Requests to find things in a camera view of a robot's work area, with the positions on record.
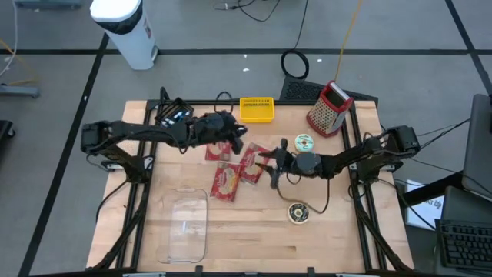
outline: keyboard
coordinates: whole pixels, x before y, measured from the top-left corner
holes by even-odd
[[[436,220],[443,266],[492,270],[492,224]]]

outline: gray floor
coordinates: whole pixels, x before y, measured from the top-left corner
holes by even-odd
[[[297,38],[304,1],[286,0],[266,23],[239,11],[215,11],[219,0],[145,0],[158,46],[192,48],[289,48]],[[19,11],[21,49],[96,49],[102,30],[90,19],[88,6],[77,11]],[[476,48],[492,48],[492,2],[455,0]],[[273,0],[255,3],[262,17]],[[339,48],[357,1],[311,0],[300,48]],[[0,38],[13,44],[12,8],[0,3]],[[348,48],[465,49],[444,1],[366,0]],[[0,56],[0,68],[4,58]],[[0,118],[15,123],[17,136],[0,164],[0,271],[14,276],[24,258],[41,207],[52,182],[75,110],[94,61],[93,55],[24,55],[40,75],[42,96],[0,98]],[[308,55],[307,80],[325,83],[336,70],[337,55]],[[481,56],[492,71],[492,57]],[[288,58],[288,68],[303,65]],[[20,64],[0,78],[27,77]],[[279,55],[162,55],[145,72],[132,71],[120,55],[106,55],[83,122],[121,118],[127,100],[157,98],[164,85],[171,97],[210,99],[227,90],[234,97],[278,98],[284,76]],[[345,89],[377,96],[385,126],[410,125],[417,133],[466,119],[474,94],[487,94],[468,55],[346,55],[338,83]],[[418,158],[459,170],[463,165],[467,127],[435,142]],[[40,245],[32,274],[82,270],[95,227],[95,210],[107,175],[88,165],[79,140]],[[395,176],[431,182],[447,172],[409,161]],[[408,228],[417,268],[431,270],[432,234]],[[419,247],[425,242],[426,247]]]

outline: yellow basket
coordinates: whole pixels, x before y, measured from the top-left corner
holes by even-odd
[[[244,123],[265,123],[274,118],[272,97],[247,97],[239,101],[239,119]]]

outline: wooden table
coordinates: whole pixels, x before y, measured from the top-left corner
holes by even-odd
[[[373,102],[355,102],[361,134],[379,134],[381,128]],[[238,107],[234,116],[238,116]],[[314,150],[335,155],[343,151],[341,133],[332,138],[322,138],[306,123],[309,106],[276,106],[275,120],[270,124],[247,124],[248,133],[242,137],[243,151],[249,142],[274,149],[281,138],[293,141],[301,133],[314,138]],[[195,106],[195,115],[212,112],[211,106]],[[123,120],[142,123],[145,102],[126,103]],[[350,117],[347,119],[351,145],[354,144]],[[132,155],[137,152],[137,142],[122,142],[120,146]],[[145,219],[144,235],[138,271],[193,272],[203,265],[205,272],[306,272],[313,266],[316,272],[364,272],[361,244],[357,232],[354,205],[347,194],[349,178],[347,169],[331,180],[330,204],[323,215],[310,214],[304,225],[288,221],[289,202],[270,189],[268,174],[260,177],[257,185],[240,182],[234,203],[208,199],[207,253],[199,263],[163,264],[156,258],[164,226],[162,197],[167,189],[190,186],[210,192],[216,162],[204,160],[205,147],[189,149],[181,155],[160,143],[151,184],[151,193]],[[231,162],[239,162],[241,155],[233,155]],[[382,172],[380,178],[393,182],[391,173]],[[109,174],[105,195],[125,179],[123,172]],[[283,176],[281,191],[285,197],[302,199],[322,209],[326,201],[327,182],[322,179],[302,179],[291,185]],[[381,234],[401,260],[413,268],[410,249],[401,218],[395,189],[383,182],[372,185],[374,202]],[[121,233],[129,185],[111,198],[101,209],[99,221],[88,257],[88,266],[99,262]],[[368,232],[373,267],[377,268],[374,241]],[[134,238],[128,240],[125,264],[129,265]]]

